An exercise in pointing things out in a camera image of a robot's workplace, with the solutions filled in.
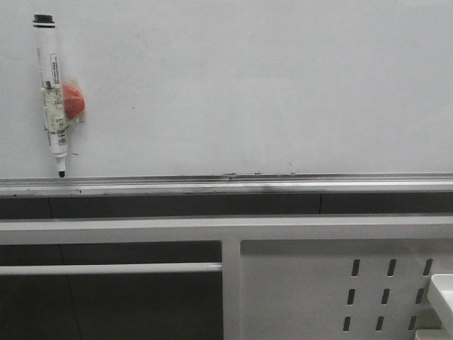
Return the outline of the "red round magnet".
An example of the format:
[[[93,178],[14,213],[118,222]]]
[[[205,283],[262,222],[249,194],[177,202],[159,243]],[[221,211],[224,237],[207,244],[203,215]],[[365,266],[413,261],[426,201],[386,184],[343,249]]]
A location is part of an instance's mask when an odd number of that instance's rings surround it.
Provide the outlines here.
[[[85,109],[84,97],[74,86],[63,85],[64,109],[68,120],[82,116]]]

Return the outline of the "white whiteboard marker pen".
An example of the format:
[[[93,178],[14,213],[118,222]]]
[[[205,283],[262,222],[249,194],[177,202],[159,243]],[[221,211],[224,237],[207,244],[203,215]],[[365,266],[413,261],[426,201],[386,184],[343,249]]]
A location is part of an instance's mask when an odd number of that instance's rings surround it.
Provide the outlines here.
[[[37,37],[37,57],[40,70],[40,93],[45,117],[45,131],[50,152],[55,158],[58,177],[66,176],[68,153],[67,117],[64,97],[56,25],[49,14],[35,14],[33,27]]]

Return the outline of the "large white whiteboard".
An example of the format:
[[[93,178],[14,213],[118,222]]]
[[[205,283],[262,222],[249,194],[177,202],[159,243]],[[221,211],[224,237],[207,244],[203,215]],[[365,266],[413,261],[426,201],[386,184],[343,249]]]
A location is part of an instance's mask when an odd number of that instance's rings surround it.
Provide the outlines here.
[[[451,1],[2,1],[5,179],[57,176],[37,13],[86,101],[70,177],[452,170]]]

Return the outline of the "white metal pegboard rack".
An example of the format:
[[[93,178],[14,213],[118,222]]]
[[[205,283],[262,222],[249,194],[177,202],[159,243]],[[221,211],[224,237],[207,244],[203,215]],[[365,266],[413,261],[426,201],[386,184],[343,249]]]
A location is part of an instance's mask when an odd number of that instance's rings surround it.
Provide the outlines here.
[[[1,223],[2,339],[413,339],[452,218]]]

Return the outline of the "white plastic bin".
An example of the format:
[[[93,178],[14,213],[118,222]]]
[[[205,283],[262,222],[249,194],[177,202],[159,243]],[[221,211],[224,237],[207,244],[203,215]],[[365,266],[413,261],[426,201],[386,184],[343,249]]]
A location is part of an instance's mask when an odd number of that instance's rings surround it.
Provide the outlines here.
[[[435,274],[431,277],[428,300],[443,328],[452,336],[452,274]]]

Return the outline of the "aluminium whiteboard tray rail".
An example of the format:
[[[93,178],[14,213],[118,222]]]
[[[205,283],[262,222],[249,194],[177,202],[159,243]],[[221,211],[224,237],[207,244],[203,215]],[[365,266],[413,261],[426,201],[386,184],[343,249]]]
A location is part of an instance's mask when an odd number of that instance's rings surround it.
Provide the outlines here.
[[[2,198],[415,193],[452,189],[451,173],[5,178]]]

